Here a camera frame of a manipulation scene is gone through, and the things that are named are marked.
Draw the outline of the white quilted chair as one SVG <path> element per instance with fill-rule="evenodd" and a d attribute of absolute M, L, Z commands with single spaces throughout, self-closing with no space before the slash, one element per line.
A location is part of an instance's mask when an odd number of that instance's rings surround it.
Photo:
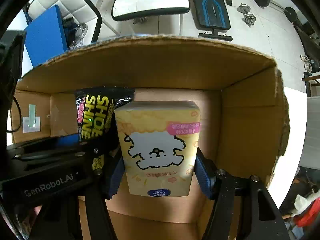
<path fill-rule="evenodd" d="M 60 8 L 61 16 L 64 20 L 72 17 L 76 23 L 87 25 L 88 31 L 84 36 L 84 46 L 97 42 L 102 17 L 91 0 L 30 0 L 23 7 L 23 12 L 27 21 L 30 22 L 54 5 Z"/>

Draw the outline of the blue folded mat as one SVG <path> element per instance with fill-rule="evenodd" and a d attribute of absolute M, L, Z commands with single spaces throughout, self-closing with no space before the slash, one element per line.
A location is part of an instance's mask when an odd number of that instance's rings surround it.
<path fill-rule="evenodd" d="M 37 67 L 68 50 L 58 5 L 47 9 L 25 28 L 25 47 Z"/>

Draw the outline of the yellow tissue pack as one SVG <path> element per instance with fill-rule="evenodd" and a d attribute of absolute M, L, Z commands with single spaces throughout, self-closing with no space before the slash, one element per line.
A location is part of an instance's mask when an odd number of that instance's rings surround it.
<path fill-rule="evenodd" d="M 129 192 L 189 194 L 201 128 L 193 101 L 134 101 L 115 111 Z"/>

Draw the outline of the chrome dumbbell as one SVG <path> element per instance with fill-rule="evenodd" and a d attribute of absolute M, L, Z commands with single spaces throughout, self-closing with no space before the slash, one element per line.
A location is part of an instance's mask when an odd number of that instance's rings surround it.
<path fill-rule="evenodd" d="M 251 13 L 251 7 L 247 4 L 241 3 L 237 11 L 243 14 L 242 20 L 249 26 L 254 26 L 256 22 L 256 16 Z"/>

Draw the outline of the black blue weight bench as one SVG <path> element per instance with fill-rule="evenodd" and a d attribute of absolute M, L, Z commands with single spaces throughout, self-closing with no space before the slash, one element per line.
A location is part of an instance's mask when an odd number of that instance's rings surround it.
<path fill-rule="evenodd" d="M 225 33 L 231 28 L 228 11 L 224 0 L 193 0 L 195 4 L 198 25 L 202 29 L 211 30 L 199 33 L 198 37 L 211 38 L 231 42 L 233 38 Z"/>

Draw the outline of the white red clutter pile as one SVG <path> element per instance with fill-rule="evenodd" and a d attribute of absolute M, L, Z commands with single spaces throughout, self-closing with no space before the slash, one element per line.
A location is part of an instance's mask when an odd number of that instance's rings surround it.
<path fill-rule="evenodd" d="M 311 227 L 319 216 L 319 170 L 300 166 L 279 211 L 284 221 Z"/>

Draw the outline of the black shoe shine wipes pack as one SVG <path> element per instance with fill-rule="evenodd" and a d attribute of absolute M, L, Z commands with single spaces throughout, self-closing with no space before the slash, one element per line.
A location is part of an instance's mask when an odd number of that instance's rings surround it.
<path fill-rule="evenodd" d="M 94 87 L 74 92 L 80 141 L 97 142 L 92 170 L 100 170 L 119 149 L 115 110 L 133 101 L 133 88 Z"/>

